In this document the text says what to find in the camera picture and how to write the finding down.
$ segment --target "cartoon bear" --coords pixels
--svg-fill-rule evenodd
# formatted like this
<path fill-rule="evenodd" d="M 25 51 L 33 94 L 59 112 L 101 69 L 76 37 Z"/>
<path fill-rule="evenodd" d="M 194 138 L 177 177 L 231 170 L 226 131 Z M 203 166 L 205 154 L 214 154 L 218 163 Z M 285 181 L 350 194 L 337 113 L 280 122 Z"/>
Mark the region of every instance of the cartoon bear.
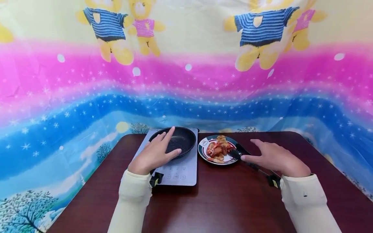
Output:
<path fill-rule="evenodd" d="M 296 21 L 301 12 L 291 7 L 294 0 L 248 0 L 249 13 L 224 20 L 225 31 L 241 32 L 240 53 L 235 67 L 249 70 L 256 59 L 267 70 L 276 62 L 284 28 Z"/>
<path fill-rule="evenodd" d="M 131 13 L 135 17 L 133 26 L 128 30 L 128 33 L 137 35 L 141 54 L 148 55 L 151 51 L 156 57 L 160 56 L 161 51 L 154 39 L 154 31 L 162 32 L 166 26 L 159 21 L 149 19 L 156 0 L 128 0 L 128 3 Z"/>
<path fill-rule="evenodd" d="M 122 65 L 130 65 L 134 55 L 126 41 L 123 28 L 133 23 L 128 14 L 121 14 L 122 0 L 85 0 L 87 8 L 76 13 L 77 20 L 92 26 L 102 58 L 111 62 L 111 53 Z"/>
<path fill-rule="evenodd" d="M 285 52 L 291 49 L 291 45 L 293 45 L 294 49 L 297 51 L 303 51 L 310 46 L 310 41 L 308 40 L 308 26 L 310 22 L 321 22 L 327 17 L 324 11 L 311 9 L 316 1 L 317 0 L 308 0 L 303 14 L 297 20 L 297 24 L 285 48 Z"/>
<path fill-rule="evenodd" d="M 7 0 L 0 0 L 0 3 L 7 3 Z M 13 42 L 14 37 L 9 29 L 0 23 L 0 43 Z"/>

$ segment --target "dark brown table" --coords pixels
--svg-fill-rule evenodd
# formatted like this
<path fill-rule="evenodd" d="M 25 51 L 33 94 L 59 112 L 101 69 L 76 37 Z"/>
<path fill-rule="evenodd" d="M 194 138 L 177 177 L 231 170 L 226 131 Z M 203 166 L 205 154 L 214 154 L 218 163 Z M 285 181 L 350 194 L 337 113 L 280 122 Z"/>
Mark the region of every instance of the dark brown table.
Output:
<path fill-rule="evenodd" d="M 260 155 L 250 142 L 275 142 L 318 175 L 328 206 L 344 233 L 371 232 L 373 203 L 303 137 L 293 132 L 222 133 Z M 198 141 L 212 133 L 198 134 Z M 126 135 L 114 147 L 48 233 L 104 233 L 118 200 L 120 179 L 145 135 Z M 195 187 L 157 186 L 145 215 L 144 233 L 292 233 L 280 190 L 242 162 L 214 166 L 198 156 Z"/>

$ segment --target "blue striped shirt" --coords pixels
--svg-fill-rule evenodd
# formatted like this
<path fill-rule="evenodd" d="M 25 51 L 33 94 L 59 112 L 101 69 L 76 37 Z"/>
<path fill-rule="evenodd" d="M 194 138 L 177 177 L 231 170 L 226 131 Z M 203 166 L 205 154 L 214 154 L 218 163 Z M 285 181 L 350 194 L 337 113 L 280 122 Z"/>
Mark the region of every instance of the blue striped shirt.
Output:
<path fill-rule="evenodd" d="M 289 7 L 282 10 L 270 10 L 235 16 L 237 32 L 242 30 L 239 45 L 250 44 L 259 47 L 281 41 L 284 27 L 288 25 L 288 20 L 297 9 L 299 7 Z M 258 27 L 254 26 L 254 18 L 256 17 L 263 17 Z"/>
<path fill-rule="evenodd" d="M 123 32 L 123 20 L 128 14 L 114 13 L 102 9 L 85 8 L 83 10 L 85 17 L 90 25 L 92 25 L 96 38 L 103 41 L 113 41 L 119 39 L 126 39 Z M 100 22 L 97 23 L 93 14 L 100 15 Z"/>

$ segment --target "cream sleeve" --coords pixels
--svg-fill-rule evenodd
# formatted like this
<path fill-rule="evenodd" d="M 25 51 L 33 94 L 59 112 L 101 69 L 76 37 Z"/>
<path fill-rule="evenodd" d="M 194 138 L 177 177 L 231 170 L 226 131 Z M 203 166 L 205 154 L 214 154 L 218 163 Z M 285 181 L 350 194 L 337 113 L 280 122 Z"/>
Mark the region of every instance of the cream sleeve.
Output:
<path fill-rule="evenodd" d="M 141 233 L 151 197 L 150 178 L 150 174 L 142 176 L 127 170 L 124 172 L 108 233 Z"/>
<path fill-rule="evenodd" d="M 282 176 L 282 201 L 297 233 L 340 233 L 326 196 L 315 174 L 294 178 Z"/>

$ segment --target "frying pan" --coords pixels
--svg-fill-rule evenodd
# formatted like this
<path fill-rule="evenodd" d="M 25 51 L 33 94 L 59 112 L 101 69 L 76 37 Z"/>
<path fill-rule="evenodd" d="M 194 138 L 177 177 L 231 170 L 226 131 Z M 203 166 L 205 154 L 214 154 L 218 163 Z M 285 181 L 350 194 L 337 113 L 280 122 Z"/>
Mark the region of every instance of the frying pan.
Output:
<path fill-rule="evenodd" d="M 149 141 L 151 142 L 158 134 L 163 132 L 168 133 L 170 128 L 161 129 L 155 134 L 153 134 Z M 170 142 L 168 143 L 168 147 L 166 149 L 166 153 L 169 153 L 175 149 L 181 149 L 181 153 L 174 159 L 182 158 L 185 156 L 195 145 L 195 134 L 190 129 L 184 127 L 175 127 L 175 131 L 171 137 Z"/>

